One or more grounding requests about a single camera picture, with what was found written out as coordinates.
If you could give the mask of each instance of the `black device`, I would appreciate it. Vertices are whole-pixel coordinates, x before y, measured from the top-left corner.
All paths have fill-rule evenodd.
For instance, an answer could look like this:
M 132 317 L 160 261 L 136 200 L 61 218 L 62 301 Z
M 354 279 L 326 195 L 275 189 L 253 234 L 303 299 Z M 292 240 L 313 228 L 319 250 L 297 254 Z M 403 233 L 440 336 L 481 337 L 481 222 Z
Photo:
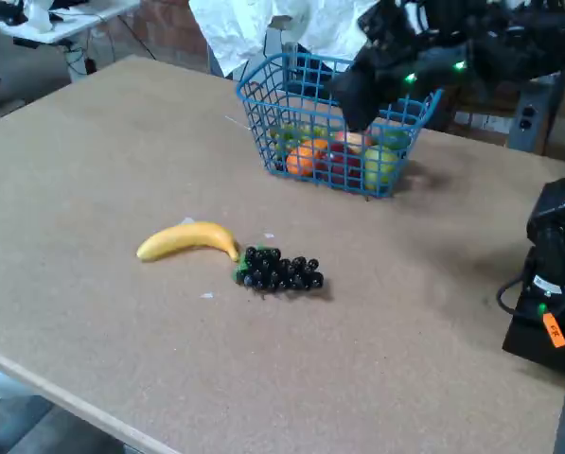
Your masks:
M 418 26 L 409 20 L 411 4 Z M 422 97 L 469 84 L 486 96 L 501 82 L 565 69 L 565 9 L 559 0 L 517 9 L 486 0 L 380 0 L 358 26 L 367 43 L 328 85 L 353 131 L 364 131 L 381 104 L 406 93 Z
M 533 247 L 523 271 L 503 286 L 499 305 L 513 316 L 503 349 L 565 373 L 565 345 L 557 348 L 542 323 L 545 313 L 553 314 L 565 339 L 565 179 L 543 187 L 526 227 Z M 503 301 L 505 291 L 521 285 L 515 308 Z
M 17 3 L 0 0 L 0 21 L 3 21 L 8 26 L 18 26 L 27 22 L 27 17 L 24 15 L 23 0 Z

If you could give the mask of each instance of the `yellow banana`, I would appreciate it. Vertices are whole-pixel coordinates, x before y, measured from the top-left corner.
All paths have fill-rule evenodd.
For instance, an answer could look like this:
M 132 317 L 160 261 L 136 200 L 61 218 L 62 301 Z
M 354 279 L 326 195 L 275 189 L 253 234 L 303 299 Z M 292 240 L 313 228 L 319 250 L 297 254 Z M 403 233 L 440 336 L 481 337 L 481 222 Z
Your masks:
M 194 246 L 210 246 L 238 261 L 238 250 L 232 233 L 214 222 L 191 222 L 169 227 L 146 239 L 137 250 L 143 261 L 157 260 L 164 255 Z

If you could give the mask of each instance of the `white cloth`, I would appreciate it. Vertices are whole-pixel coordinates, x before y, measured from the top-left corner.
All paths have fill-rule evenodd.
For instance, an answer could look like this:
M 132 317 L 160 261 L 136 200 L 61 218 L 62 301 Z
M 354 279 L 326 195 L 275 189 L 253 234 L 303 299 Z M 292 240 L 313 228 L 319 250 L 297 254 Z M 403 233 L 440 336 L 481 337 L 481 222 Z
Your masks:
M 262 51 L 274 16 L 290 16 L 285 42 L 314 54 L 353 60 L 366 42 L 356 21 L 376 0 L 190 0 L 196 22 L 224 75 Z

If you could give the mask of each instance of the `brown table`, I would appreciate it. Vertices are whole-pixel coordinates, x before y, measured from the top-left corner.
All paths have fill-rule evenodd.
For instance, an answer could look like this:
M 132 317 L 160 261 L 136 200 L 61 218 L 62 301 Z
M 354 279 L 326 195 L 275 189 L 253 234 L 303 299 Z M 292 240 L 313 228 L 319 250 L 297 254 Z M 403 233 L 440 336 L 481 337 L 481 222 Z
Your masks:
M 493 295 L 565 164 L 425 131 L 365 201 L 270 176 L 227 117 L 231 82 L 128 60 L 0 120 L 0 369 L 146 452 L 551 452 L 565 380 L 501 350 Z M 185 217 L 318 257 L 328 291 L 135 259 Z

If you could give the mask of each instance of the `blue wire basket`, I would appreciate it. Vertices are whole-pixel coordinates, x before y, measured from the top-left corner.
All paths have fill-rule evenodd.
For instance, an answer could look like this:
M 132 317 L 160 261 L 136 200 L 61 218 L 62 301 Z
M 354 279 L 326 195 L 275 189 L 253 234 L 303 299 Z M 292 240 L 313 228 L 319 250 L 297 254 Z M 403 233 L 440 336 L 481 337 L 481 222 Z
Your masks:
M 420 101 L 406 96 L 381 110 L 364 134 L 350 133 L 326 88 L 350 63 L 276 54 L 240 81 L 238 97 L 263 165 L 274 175 L 390 196 L 441 91 Z

